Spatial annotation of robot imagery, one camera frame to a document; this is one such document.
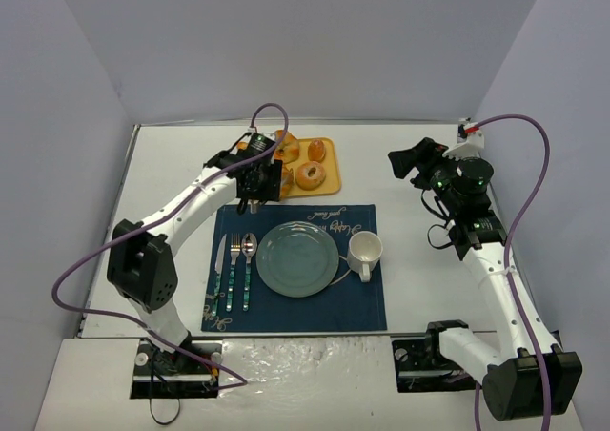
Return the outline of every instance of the orange tray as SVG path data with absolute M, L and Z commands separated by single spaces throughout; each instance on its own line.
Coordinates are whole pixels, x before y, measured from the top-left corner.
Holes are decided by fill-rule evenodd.
M 339 173 L 339 165 L 336 161 L 335 143 L 333 143 L 333 140 L 330 138 L 299 138 L 297 140 L 301 147 L 299 157 L 296 161 L 286 164 L 286 167 L 288 169 L 293 169 L 296 176 L 296 169 L 298 169 L 298 166 L 309 161 L 309 158 L 307 157 L 307 147 L 309 147 L 312 140 L 322 140 L 322 142 L 324 142 L 324 146 L 326 147 L 326 155 L 324 156 L 324 160 L 320 162 L 326 171 L 326 179 L 320 186 L 309 191 L 301 189 L 295 181 L 295 184 L 291 188 L 286 198 L 311 195 L 333 195 L 341 189 L 341 174 Z

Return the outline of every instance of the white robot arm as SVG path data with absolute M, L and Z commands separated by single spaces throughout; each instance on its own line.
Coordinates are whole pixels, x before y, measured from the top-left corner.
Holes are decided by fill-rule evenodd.
M 178 283 L 173 257 L 195 229 L 234 199 L 240 199 L 237 206 L 239 212 L 243 212 L 248 203 L 255 208 L 260 203 L 279 200 L 282 163 L 273 161 L 269 156 L 238 171 L 229 172 L 205 187 L 201 186 L 202 182 L 221 169 L 269 150 L 274 144 L 275 141 L 264 134 L 252 133 L 245 150 L 236 154 L 217 154 L 206 163 L 193 183 L 165 207 L 138 223 L 124 219 L 114 228 L 112 237 L 118 238 L 141 226 L 156 224 L 156 221 L 190 198 L 171 219 L 114 246 L 109 259 L 109 282 L 130 302 L 140 319 L 164 340 L 177 346 L 190 342 L 189 331 L 173 303 Z M 151 343 L 163 352 L 173 352 L 172 347 L 156 339 L 152 339 Z
M 509 284 L 510 273 L 539 343 L 552 392 L 552 413 L 567 409 L 578 384 L 582 365 L 574 352 L 565 353 L 542 323 L 529 298 L 509 252 L 508 269 L 504 255 L 506 232 L 491 207 L 487 194 L 494 173 L 492 166 L 478 157 L 483 135 L 478 128 L 460 127 L 463 139 L 452 148 L 424 138 L 414 148 L 391 152 L 396 178 L 405 178 L 413 169 L 418 174 L 411 183 L 432 191 L 440 211 L 429 212 L 445 221 L 445 229 L 457 256 L 472 276 L 492 314 L 499 351 L 477 338 L 461 320 L 435 321 L 426 332 L 426 362 L 460 366 L 483 387 L 492 415 L 499 421 L 542 415 L 540 367 Z

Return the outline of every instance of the teal plate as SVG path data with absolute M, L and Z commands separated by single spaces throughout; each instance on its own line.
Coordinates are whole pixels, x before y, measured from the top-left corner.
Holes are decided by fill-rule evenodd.
M 265 284 L 280 295 L 305 298 L 326 288 L 339 266 L 335 241 L 312 223 L 275 226 L 260 241 L 256 268 Z

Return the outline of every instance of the white wall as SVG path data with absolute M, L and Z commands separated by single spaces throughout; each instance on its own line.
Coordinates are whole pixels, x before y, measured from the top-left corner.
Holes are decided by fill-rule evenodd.
M 67 0 L 138 121 L 475 113 L 535 0 Z
M 609 4 L 538 0 L 477 113 L 528 113 L 549 133 L 550 171 L 517 247 L 541 314 L 581 357 L 586 430 L 608 429 L 610 403 Z M 541 141 L 519 123 L 490 125 L 487 137 L 500 209 L 513 219 L 538 175 Z
M 102 239 L 131 123 L 64 0 L 0 0 L 0 34 L 0 428 L 24 431 L 77 324 L 52 283 Z

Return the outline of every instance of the pastry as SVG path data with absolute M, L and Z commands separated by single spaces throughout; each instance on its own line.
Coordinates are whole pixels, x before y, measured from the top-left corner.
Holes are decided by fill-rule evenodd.
M 307 147 L 307 157 L 309 157 L 309 160 L 322 162 L 325 155 L 326 147 L 324 147 L 324 142 L 318 138 L 316 140 L 312 140 L 309 147 Z
M 296 184 L 303 190 L 314 190 L 326 178 L 326 171 L 319 162 L 309 161 L 296 169 Z
M 295 174 L 292 169 L 288 169 L 286 166 L 282 166 L 282 180 L 281 180 L 281 189 L 279 191 L 279 198 L 285 199 L 288 193 L 290 192 L 293 184 L 295 183 Z
M 279 139 L 284 133 L 283 130 L 275 131 L 275 140 Z M 286 133 L 282 143 L 275 149 L 274 158 L 281 159 L 284 164 L 295 162 L 300 156 L 301 147 L 296 137 L 291 133 Z

